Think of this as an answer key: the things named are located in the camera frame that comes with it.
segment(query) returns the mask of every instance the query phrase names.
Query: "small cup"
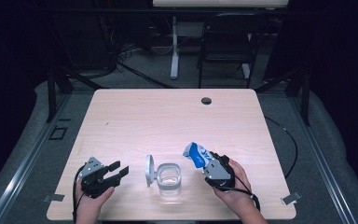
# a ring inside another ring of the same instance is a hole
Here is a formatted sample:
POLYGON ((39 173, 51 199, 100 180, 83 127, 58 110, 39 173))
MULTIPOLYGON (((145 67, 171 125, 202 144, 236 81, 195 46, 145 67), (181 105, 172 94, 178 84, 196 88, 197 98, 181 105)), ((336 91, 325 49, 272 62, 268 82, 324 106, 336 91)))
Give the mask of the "small cup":
POLYGON ((163 163, 155 172, 153 157, 147 155, 145 176, 148 187, 157 180, 159 192, 163 196, 175 196, 181 192, 182 175, 180 167, 175 163, 163 163))

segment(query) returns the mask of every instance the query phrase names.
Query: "table top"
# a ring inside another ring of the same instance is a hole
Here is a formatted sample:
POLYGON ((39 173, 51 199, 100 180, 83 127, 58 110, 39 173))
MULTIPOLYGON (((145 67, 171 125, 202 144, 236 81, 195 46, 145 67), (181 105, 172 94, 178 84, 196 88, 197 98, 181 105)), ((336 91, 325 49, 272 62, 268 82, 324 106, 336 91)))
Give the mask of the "table top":
POLYGON ((72 219, 72 186, 76 171, 91 156, 108 165, 121 161, 130 173, 105 203, 100 220, 228 220, 238 219, 203 180, 201 169, 182 154, 196 142, 227 155, 243 166, 266 219, 296 216, 269 130, 252 90, 99 90, 94 93, 63 170, 47 216, 72 219), (209 105, 202 98, 211 99, 209 105), (155 181, 145 179, 145 157, 157 167, 173 162, 182 171, 182 192, 162 197, 155 181))
POLYGON ((288 0, 153 0, 154 7, 286 7, 288 0))

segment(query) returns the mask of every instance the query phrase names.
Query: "power cord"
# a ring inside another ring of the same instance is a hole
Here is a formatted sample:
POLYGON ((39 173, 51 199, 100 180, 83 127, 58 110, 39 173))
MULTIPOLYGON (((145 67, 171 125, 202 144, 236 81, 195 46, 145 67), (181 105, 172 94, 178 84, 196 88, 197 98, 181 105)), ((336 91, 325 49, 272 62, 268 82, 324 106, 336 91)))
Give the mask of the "power cord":
POLYGON ((140 71, 137 71, 131 67, 128 67, 126 64, 122 63, 122 62, 117 62, 117 64, 121 65, 122 67, 124 67, 125 69, 129 70, 130 72, 132 72, 133 74, 135 74, 136 76, 138 77, 142 77, 143 79, 145 79, 146 81, 154 84, 154 85, 157 85, 159 87, 162 87, 162 88, 166 88, 166 89, 179 89, 175 86, 172 86, 172 85, 168 85, 168 84, 165 84, 163 82, 160 82, 160 81, 157 81, 155 79, 153 79, 152 77, 149 77, 143 73, 141 73, 140 71))
POLYGON ((74 223, 76 224, 76 219, 77 219, 77 208, 80 204, 80 200, 83 198, 84 196, 84 192, 83 194, 81 195, 81 197, 79 198, 79 201, 77 202, 76 201, 76 184, 77 184, 77 178, 80 174, 80 172, 83 170, 85 165, 81 166, 78 170, 77 170, 77 173, 75 175, 75 180, 74 180, 74 187, 73 187, 73 191, 72 191, 72 199, 73 199, 73 204, 74 204, 74 212, 72 213, 73 215, 73 218, 74 218, 74 223))
POLYGON ((292 166, 290 167, 289 171, 287 172, 287 174, 284 176, 285 179, 287 179, 287 177, 289 177, 289 175, 292 173, 293 171, 293 168, 295 167, 296 163, 297 163, 297 157, 298 157, 298 146, 297 146, 297 142, 295 140, 295 138, 287 131, 286 128, 284 128, 281 124, 279 124, 277 121, 267 117, 267 116, 264 116, 264 118, 266 118, 267 120, 275 123, 276 125, 278 125, 278 127, 282 128, 286 133, 287 135, 289 135, 289 137, 292 139, 293 143, 295 144, 295 159, 292 163, 292 166))

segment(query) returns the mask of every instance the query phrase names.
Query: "black curtain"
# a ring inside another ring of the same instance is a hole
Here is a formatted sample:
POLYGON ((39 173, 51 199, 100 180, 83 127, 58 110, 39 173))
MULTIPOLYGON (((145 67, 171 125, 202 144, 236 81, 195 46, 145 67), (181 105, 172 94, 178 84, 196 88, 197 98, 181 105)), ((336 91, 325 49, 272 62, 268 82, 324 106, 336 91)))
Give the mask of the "black curtain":
POLYGON ((0 171, 34 109, 46 66, 14 1, 0 1, 0 171))
POLYGON ((265 78, 310 71, 310 89, 336 123, 358 176, 358 1, 290 0, 288 10, 323 15, 283 21, 265 78))

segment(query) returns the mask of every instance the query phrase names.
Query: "black cable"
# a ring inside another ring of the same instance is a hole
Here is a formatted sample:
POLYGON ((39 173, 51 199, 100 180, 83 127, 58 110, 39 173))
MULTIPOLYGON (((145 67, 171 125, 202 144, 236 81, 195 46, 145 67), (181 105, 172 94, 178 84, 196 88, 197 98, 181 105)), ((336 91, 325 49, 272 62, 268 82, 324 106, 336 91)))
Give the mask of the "black cable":
POLYGON ((293 168, 295 167, 296 163, 297 163, 297 157, 298 157, 298 146, 297 146, 297 142, 295 140, 295 138, 281 125, 279 124, 277 121, 267 117, 267 116, 264 116, 264 118, 268 119, 269 121, 275 123, 276 125, 278 125, 280 128, 282 128, 286 133, 287 135, 289 135, 289 137, 292 139, 293 143, 295 144, 295 148, 296 148, 296 155, 295 155, 295 159, 292 163, 292 166, 290 167, 289 171, 287 172, 287 174, 284 176, 284 178, 287 178, 293 171, 293 168))
POLYGON ((157 81, 155 79, 153 79, 152 77, 149 77, 131 67, 128 67, 126 64, 122 63, 122 62, 117 62, 118 64, 120 64, 122 67, 124 67, 125 69, 129 70, 130 72, 132 72, 133 74, 135 74, 136 76, 138 77, 142 77, 144 78, 146 81, 154 84, 154 85, 158 85, 159 87, 163 87, 163 88, 166 88, 166 89, 179 89, 175 86, 171 86, 171 85, 168 85, 168 84, 165 84, 165 83, 162 83, 160 81, 157 81))
POLYGON ((73 187, 73 191, 72 191, 72 197, 73 197, 72 199, 73 199, 73 203, 74 203, 74 212, 72 213, 72 215, 74 217, 74 223, 75 224, 76 224, 76 218, 77 218, 77 207, 78 207, 78 205, 80 203, 80 199, 84 195, 84 193, 83 193, 83 195, 80 197, 79 201, 78 202, 76 201, 76 184, 77 184, 77 178, 78 178, 80 172, 83 170, 84 166, 85 165, 81 166, 76 172, 75 180, 74 180, 74 187, 73 187))
POLYGON ((104 69, 101 73, 93 74, 93 75, 83 75, 83 77, 86 77, 88 79, 94 79, 98 77, 106 77, 107 75, 113 73, 116 70, 116 66, 112 65, 104 69))
POLYGON ((257 208, 258 211, 261 211, 260 209, 260 201, 258 201, 257 196, 255 196, 255 194, 253 194, 248 187, 245 185, 245 183, 243 183, 243 181, 237 177, 236 175, 234 175, 238 180, 240 180, 240 182, 243 184, 243 186, 246 188, 245 189, 236 189, 236 188, 230 188, 230 187, 217 187, 218 189, 225 189, 225 190, 233 190, 233 191, 237 191, 237 192, 241 192, 244 194, 247 194, 251 197, 251 199, 255 202, 255 207, 257 208))

